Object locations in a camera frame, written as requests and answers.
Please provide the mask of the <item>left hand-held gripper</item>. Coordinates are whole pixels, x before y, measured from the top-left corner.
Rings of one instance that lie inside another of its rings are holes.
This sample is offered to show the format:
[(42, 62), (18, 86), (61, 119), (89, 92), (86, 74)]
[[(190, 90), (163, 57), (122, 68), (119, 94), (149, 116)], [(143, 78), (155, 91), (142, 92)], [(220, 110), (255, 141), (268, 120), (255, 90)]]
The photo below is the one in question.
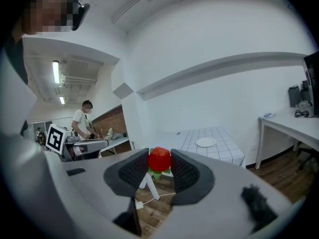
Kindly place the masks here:
[(64, 162), (70, 162), (87, 159), (92, 153), (98, 156), (108, 145), (106, 139), (81, 140), (77, 132), (51, 124), (45, 147), (57, 153)]

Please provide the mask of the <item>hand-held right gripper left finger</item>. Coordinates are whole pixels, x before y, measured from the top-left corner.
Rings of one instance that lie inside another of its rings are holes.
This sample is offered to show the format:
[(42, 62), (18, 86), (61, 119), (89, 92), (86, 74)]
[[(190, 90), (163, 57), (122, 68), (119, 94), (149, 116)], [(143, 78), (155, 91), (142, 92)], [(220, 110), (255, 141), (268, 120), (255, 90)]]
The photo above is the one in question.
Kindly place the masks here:
[(140, 238), (135, 193), (147, 170), (147, 149), (62, 164), (61, 238)]

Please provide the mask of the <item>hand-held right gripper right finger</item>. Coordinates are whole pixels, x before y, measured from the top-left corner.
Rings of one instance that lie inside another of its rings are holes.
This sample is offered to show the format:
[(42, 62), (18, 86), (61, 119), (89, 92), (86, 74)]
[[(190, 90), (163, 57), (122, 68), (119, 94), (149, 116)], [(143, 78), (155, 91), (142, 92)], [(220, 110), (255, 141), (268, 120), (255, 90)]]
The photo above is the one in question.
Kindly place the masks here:
[(171, 212), (155, 239), (276, 239), (304, 200), (280, 191), (240, 166), (171, 150), (175, 186)]

